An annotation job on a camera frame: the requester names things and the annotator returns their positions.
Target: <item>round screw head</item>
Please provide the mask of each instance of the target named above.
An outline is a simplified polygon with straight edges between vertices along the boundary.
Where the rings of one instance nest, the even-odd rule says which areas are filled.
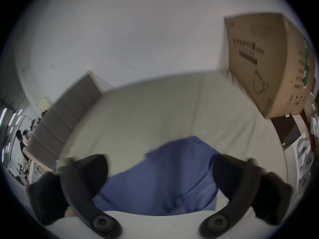
[[[207,222],[207,226],[211,231],[220,232],[228,225],[228,219],[221,214],[213,215]]]

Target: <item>yellow object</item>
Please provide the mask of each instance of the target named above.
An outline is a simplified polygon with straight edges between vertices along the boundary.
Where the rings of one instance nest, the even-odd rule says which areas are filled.
[[[51,102],[47,98],[42,98],[38,103],[38,106],[42,112],[49,110],[52,107]]]

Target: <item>man in black shirt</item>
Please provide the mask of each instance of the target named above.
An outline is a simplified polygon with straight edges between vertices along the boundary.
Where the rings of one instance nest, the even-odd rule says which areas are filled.
[[[29,158],[26,156],[26,154],[23,153],[23,147],[25,147],[25,145],[23,144],[23,139],[22,139],[22,135],[21,135],[21,131],[18,130],[16,132],[16,137],[18,138],[18,140],[20,141],[20,149],[21,149],[21,152],[22,152],[22,155],[25,157],[26,161],[29,161]]]

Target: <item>person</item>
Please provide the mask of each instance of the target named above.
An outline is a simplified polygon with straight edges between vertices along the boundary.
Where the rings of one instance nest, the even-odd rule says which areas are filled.
[[[29,145],[29,139],[30,137],[28,136],[28,131],[23,131],[22,133],[22,142],[25,146],[28,146]]]
[[[17,139],[20,141],[20,149],[21,149],[21,153],[22,153],[22,155],[23,155],[23,157],[27,160],[27,161],[29,161],[29,158],[26,156],[26,154],[24,154],[23,153],[23,148],[24,147],[26,147],[25,145],[24,145],[24,143],[23,143],[23,139],[22,139],[22,135],[21,135],[21,131],[20,130],[18,130],[17,132],[16,132],[16,137],[17,137]]]

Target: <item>white wall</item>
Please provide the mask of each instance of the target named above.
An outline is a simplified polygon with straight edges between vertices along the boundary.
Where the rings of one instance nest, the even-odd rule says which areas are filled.
[[[266,11],[284,13],[309,38],[285,0],[37,0],[17,26],[15,62],[36,109],[87,70],[119,87],[225,69],[224,17]]]

